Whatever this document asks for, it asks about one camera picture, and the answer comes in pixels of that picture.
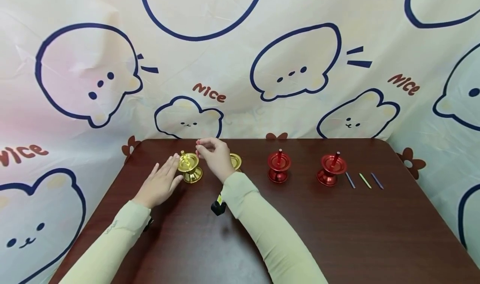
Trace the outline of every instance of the brown flower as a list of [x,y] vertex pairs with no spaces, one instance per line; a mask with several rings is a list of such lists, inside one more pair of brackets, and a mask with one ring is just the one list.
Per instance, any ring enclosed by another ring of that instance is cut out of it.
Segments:
[[413,150],[411,148],[405,148],[403,154],[398,154],[398,157],[402,160],[403,164],[407,167],[408,171],[412,174],[415,180],[419,179],[419,170],[426,167],[427,164],[421,159],[413,158]]
[[273,134],[273,133],[267,133],[267,135],[265,135],[265,139],[287,139],[288,137],[288,133],[286,132],[283,132],[282,134],[280,134],[278,137]]
[[135,140],[135,136],[132,135],[128,139],[127,145],[121,146],[122,153],[127,157],[125,158],[125,162],[127,162],[128,158],[130,158],[130,155],[131,155],[130,148],[133,147],[135,149],[137,145],[139,145],[139,143],[140,143],[139,141]]

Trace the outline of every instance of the colored stick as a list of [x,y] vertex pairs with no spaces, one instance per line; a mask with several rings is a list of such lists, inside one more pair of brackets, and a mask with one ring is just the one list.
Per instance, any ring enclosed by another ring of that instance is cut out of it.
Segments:
[[382,186],[382,184],[380,184],[380,181],[377,179],[377,177],[375,177],[375,175],[373,173],[370,173],[370,174],[372,174],[373,180],[375,180],[375,182],[378,184],[378,186],[381,189],[383,189],[383,186]]
[[277,153],[277,165],[280,166],[282,162],[282,149],[278,149],[278,153]]
[[332,161],[332,164],[330,165],[330,169],[333,169],[333,167],[335,166],[335,164],[337,164],[337,161],[338,161],[338,157],[340,156],[340,152],[337,152],[335,154],[335,157],[333,157],[333,161]]
[[347,172],[345,172],[345,174],[347,175],[348,182],[350,182],[350,185],[353,187],[353,189],[355,189],[355,184],[353,184],[353,181],[350,178],[350,175]]
[[363,180],[363,182],[365,182],[365,184],[367,184],[367,186],[372,189],[372,186],[370,186],[370,184],[367,182],[367,180],[365,179],[365,177],[363,176],[363,174],[359,173],[360,175],[360,178]]

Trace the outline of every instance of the hand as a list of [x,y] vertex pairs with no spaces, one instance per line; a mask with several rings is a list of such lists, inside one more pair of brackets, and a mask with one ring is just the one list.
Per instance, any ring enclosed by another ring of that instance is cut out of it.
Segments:
[[209,169],[222,183],[235,173],[227,143],[218,138],[203,138],[197,141],[196,148],[198,157],[207,161]]
[[158,169],[159,164],[155,164],[132,201],[149,209],[165,202],[183,179],[182,175],[174,177],[179,160],[180,156],[175,153],[160,169]]

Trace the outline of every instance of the red candle holder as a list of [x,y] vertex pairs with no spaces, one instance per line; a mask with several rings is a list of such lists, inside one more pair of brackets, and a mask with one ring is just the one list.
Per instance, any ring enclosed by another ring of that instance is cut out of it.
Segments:
[[347,162],[340,158],[340,152],[337,152],[335,155],[323,156],[322,167],[317,173],[317,179],[323,185],[331,187],[337,184],[337,175],[347,171]]
[[282,149],[268,157],[268,179],[274,183],[284,183],[288,179],[288,168],[291,165],[290,157]]

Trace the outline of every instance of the left hand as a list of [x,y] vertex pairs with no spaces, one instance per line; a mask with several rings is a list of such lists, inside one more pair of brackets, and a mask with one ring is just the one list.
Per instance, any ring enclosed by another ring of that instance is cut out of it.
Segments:
[[159,164],[155,164],[132,201],[149,209],[165,202],[183,179],[182,175],[174,177],[179,161],[180,156],[175,153],[160,169]]

